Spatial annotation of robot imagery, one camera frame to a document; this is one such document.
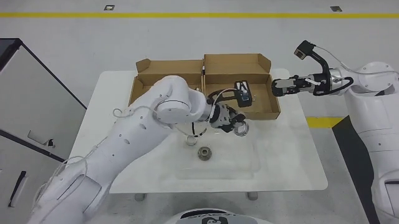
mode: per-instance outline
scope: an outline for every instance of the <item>cardboard box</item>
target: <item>cardboard box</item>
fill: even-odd
[[[129,105],[146,93],[156,81],[168,75],[178,75],[187,81],[190,88],[202,90],[203,60],[151,61],[144,59],[136,63],[137,76],[133,81]]]
[[[226,103],[244,112],[248,119],[277,119],[281,110],[271,91],[271,61],[262,54],[205,54],[204,67],[203,92],[206,96],[216,90],[234,88],[236,81],[246,80],[252,93],[252,106],[238,108],[236,100]]]

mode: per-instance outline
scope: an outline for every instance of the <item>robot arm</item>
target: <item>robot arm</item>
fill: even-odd
[[[208,121],[214,128],[235,133],[246,125],[243,114],[218,98],[207,100],[178,76],[159,80],[121,113],[108,136],[86,157],[70,161],[52,177],[28,223],[76,224],[92,218],[117,175],[166,139],[176,123]]]
[[[343,67],[331,69],[328,63],[313,51],[314,47],[316,45],[303,41],[294,54],[302,60],[311,56],[322,66],[322,72],[305,77],[295,75],[288,79],[275,79],[272,82],[272,93],[276,97],[302,91],[321,96],[344,95],[349,89],[358,94],[376,94],[391,86],[396,90],[399,89],[398,74],[386,63],[372,62],[359,68],[358,71],[349,69],[343,63],[341,63]]]
[[[383,62],[372,62],[353,71],[339,61],[342,67],[330,69],[327,62],[313,51],[315,46],[304,41],[294,54],[301,59],[311,56],[321,64],[322,73],[276,79],[272,82],[272,92],[277,97],[302,91],[308,91],[315,96],[345,97],[352,125],[364,142],[372,161],[372,195],[377,215],[382,224],[398,224],[398,73]]]

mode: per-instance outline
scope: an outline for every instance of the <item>yellow floor line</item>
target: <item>yellow floor line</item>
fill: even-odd
[[[0,17],[29,18],[231,18],[231,19],[399,19],[399,13],[307,12],[0,12]]]
[[[342,117],[307,117],[307,125],[309,128],[321,129],[321,128],[332,128],[339,123]]]

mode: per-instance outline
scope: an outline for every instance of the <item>white table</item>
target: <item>white table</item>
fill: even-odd
[[[136,71],[103,72],[97,82],[70,156],[86,155],[115,122],[114,108],[128,105]],[[288,78],[285,69],[274,69],[274,78]],[[317,154],[298,96],[279,98],[277,120],[254,121],[261,134],[260,169],[251,177],[182,180],[174,174],[168,156],[173,142],[164,141],[131,163],[114,181],[110,193],[259,192],[323,190],[327,179]]]

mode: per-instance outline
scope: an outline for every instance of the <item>box flap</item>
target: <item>box flap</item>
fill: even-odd
[[[151,61],[143,59],[136,62],[138,74],[201,74],[202,60]]]
[[[205,54],[205,74],[268,74],[271,61],[262,54]]]
[[[151,61],[144,59],[136,63],[137,77],[145,86],[153,85],[166,75],[178,75],[189,85],[201,88],[203,60]]]
[[[150,66],[151,60],[143,59],[142,61],[136,62],[137,72],[142,72]]]

